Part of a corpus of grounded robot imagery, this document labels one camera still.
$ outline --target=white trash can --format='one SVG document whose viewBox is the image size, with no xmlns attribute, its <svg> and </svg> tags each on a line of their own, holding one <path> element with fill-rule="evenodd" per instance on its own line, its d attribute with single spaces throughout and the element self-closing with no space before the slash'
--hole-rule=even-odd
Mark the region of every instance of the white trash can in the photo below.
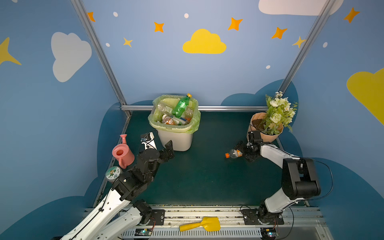
<svg viewBox="0 0 384 240">
<path fill-rule="evenodd" d="M 164 130 L 157 130 L 159 138 L 163 147 L 172 140 L 173 150 L 184 152 L 191 147 L 193 133 L 184 132 L 168 132 Z"/>
<path fill-rule="evenodd" d="M 172 140 L 173 150 L 186 151 L 191 147 L 193 133 L 199 129 L 201 113 L 198 110 L 199 103 L 196 99 L 191 98 L 189 101 L 189 107 L 194 110 L 191 122 L 184 126 L 175 126 L 161 123 L 163 114 L 156 109 L 159 102 L 164 102 L 170 106 L 175 107 L 176 104 L 183 96 L 177 95 L 162 95 L 153 101 L 153 109 L 148 116 L 149 124 L 154 127 L 158 133 L 161 144 L 165 147 L 165 144 Z"/>
</svg>

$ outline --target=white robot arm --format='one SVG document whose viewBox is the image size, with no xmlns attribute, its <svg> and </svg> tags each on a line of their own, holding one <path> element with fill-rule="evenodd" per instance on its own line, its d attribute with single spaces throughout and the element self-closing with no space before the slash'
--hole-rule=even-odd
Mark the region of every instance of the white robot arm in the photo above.
<svg viewBox="0 0 384 240">
<path fill-rule="evenodd" d="M 263 200 L 258 209 L 258 219 L 262 224 L 273 222 L 283 209 L 298 201 L 318 196 L 320 183 L 312 159 L 289 154 L 277 146 L 263 142 L 259 131 L 248 132 L 248 143 L 240 141 L 235 150 L 243 153 L 249 161 L 259 156 L 265 157 L 282 168 L 281 188 L 271 197 Z"/>
<path fill-rule="evenodd" d="M 158 151 L 152 132 L 141 137 L 145 150 L 137 156 L 136 165 L 126 172 L 122 172 L 119 167 L 111 168 L 111 174 L 106 177 L 113 185 L 104 199 L 72 231 L 53 239 L 115 240 L 124 230 L 149 222 L 151 207 L 139 200 L 124 215 L 108 224 L 120 210 L 146 190 L 154 180 L 160 164 L 174 158 L 172 141 L 165 145 L 165 149 Z"/>
</svg>

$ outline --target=pink watering can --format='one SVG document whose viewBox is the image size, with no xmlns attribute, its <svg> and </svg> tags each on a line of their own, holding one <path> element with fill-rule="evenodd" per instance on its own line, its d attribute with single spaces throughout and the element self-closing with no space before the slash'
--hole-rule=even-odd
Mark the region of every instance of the pink watering can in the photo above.
<svg viewBox="0 0 384 240">
<path fill-rule="evenodd" d="M 133 155 L 132 151 L 127 145 L 127 141 L 125 140 L 127 135 L 122 134 L 120 137 L 122 138 L 122 143 L 114 147 L 112 150 L 112 155 L 119 161 L 120 167 L 125 169 L 128 165 L 133 163 L 135 160 L 135 155 Z"/>
</svg>

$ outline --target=kraft paper pot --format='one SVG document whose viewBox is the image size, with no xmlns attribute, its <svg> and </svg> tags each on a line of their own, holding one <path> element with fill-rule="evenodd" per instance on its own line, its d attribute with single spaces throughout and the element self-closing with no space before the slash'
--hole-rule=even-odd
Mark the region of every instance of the kraft paper pot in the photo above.
<svg viewBox="0 0 384 240">
<path fill-rule="evenodd" d="M 266 113 L 256 113 L 255 115 L 252 116 L 250 125 L 248 126 L 247 140 L 249 140 L 248 139 L 248 132 L 256 130 L 256 128 L 251 127 L 252 120 L 263 119 L 265 115 L 266 115 Z M 280 123 L 279 127 L 277 128 L 277 130 L 280 131 L 279 134 L 277 134 L 277 135 L 266 135 L 264 133 L 260 133 L 260 135 L 262 136 L 263 142 L 273 142 L 283 132 L 283 129 L 284 129 L 283 124 Z"/>
</svg>

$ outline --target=yellow star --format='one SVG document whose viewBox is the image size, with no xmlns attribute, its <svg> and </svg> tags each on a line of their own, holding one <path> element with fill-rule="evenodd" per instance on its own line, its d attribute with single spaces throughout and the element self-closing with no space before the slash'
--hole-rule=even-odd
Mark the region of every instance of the yellow star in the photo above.
<svg viewBox="0 0 384 240">
<path fill-rule="evenodd" d="M 302 44 L 304 41 L 305 41 L 305 39 L 304 39 L 304 40 L 301 40 L 301 37 L 299 37 L 299 40 L 298 40 L 295 44 L 293 44 L 292 46 L 297 45 L 297 46 L 300 48 L 300 47 L 301 47 L 301 44 Z"/>
<path fill-rule="evenodd" d="M 155 31 L 160 31 L 163 33 L 163 25 L 164 25 L 164 23 L 158 24 L 155 22 L 155 26 L 156 26 Z"/>
<path fill-rule="evenodd" d="M 360 12 L 356 12 L 353 8 L 349 12 L 349 14 L 343 19 L 343 20 L 348 20 L 349 23 L 352 22 L 353 18 L 359 14 Z"/>
<path fill-rule="evenodd" d="M 280 29 L 280 28 L 277 28 L 276 29 L 276 33 L 275 35 L 272 37 L 272 38 L 280 38 L 283 36 L 283 33 L 287 30 L 288 28 L 286 29 Z"/>
<path fill-rule="evenodd" d="M 6 38 L 2 44 L 0 44 L 0 65 L 5 61 L 10 61 L 21 65 L 14 57 L 8 52 L 9 38 Z"/>
<path fill-rule="evenodd" d="M 125 40 L 125 43 L 124 43 L 123 45 L 129 45 L 129 46 L 132 48 L 132 46 L 131 46 L 131 42 L 132 42 L 133 40 L 128 41 L 128 40 L 126 40 L 125 38 L 124 38 L 124 40 Z"/>
<path fill-rule="evenodd" d="M 236 19 L 232 18 L 232 23 L 229 26 L 228 30 L 235 29 L 236 31 L 238 31 L 239 30 L 239 24 L 241 23 L 241 21 L 243 21 L 243 20 L 242 19 L 236 20 Z"/>
</svg>

